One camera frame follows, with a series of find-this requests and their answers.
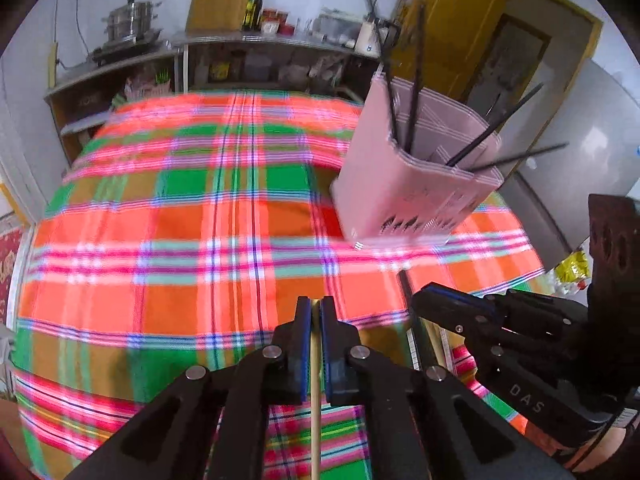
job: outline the black bracket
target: black bracket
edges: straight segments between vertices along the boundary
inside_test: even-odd
[[[364,405],[374,479],[572,478],[444,368],[401,367],[361,345],[333,298],[320,314],[327,400]]]
[[[587,316],[575,301],[519,290],[476,298],[430,283],[412,309],[465,336],[476,379],[564,446],[588,442],[618,411],[611,397],[580,387]]]

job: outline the metal screw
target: metal screw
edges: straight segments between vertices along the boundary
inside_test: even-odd
[[[187,368],[187,371],[184,374],[187,376],[188,380],[198,381],[207,374],[207,369],[204,366],[193,365]]]
[[[425,373],[432,381],[440,382],[447,377],[447,371],[441,366],[430,366]]]
[[[371,350],[369,350],[366,346],[356,345],[351,347],[349,353],[354,359],[366,359],[371,354]]]
[[[262,355],[267,359],[277,359],[282,355],[282,348],[277,345],[265,346],[262,349]]]

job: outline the stainless steel pot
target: stainless steel pot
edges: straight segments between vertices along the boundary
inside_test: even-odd
[[[109,35],[109,42],[144,36],[151,28],[151,20],[158,17],[153,13],[157,6],[151,2],[127,0],[127,5],[112,10],[108,18],[103,18],[107,22],[105,32]]]

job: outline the white kettle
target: white kettle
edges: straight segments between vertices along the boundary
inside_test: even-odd
[[[395,29],[395,33],[389,36],[389,31]],[[380,41],[385,50],[395,46],[400,36],[400,25],[389,20],[378,20],[378,30],[380,31]],[[358,39],[356,40],[355,51],[365,56],[380,57],[380,47],[376,41],[376,29],[373,21],[362,23]]]

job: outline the red rug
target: red rug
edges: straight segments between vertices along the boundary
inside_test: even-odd
[[[11,275],[14,272],[20,238],[22,238],[22,228],[19,227],[0,236],[0,322],[3,324],[6,324],[9,285],[11,285]]]

